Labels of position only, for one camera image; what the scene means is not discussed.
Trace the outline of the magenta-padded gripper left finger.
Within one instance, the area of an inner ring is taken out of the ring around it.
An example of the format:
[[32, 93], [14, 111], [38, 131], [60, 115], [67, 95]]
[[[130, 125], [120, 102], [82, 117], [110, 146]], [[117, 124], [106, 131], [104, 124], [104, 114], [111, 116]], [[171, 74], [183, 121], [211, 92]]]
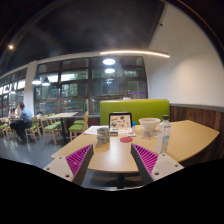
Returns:
[[93, 155], [93, 145], [90, 144], [66, 157], [55, 158], [44, 170], [81, 186]]

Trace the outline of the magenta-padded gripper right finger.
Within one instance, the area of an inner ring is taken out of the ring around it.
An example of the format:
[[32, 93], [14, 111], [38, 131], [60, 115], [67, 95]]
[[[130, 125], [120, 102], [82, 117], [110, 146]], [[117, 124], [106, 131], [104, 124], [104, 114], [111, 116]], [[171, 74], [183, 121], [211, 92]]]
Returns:
[[131, 145], [131, 154], [138, 167], [143, 184], [149, 184], [183, 169], [168, 154], [156, 154], [143, 146]]

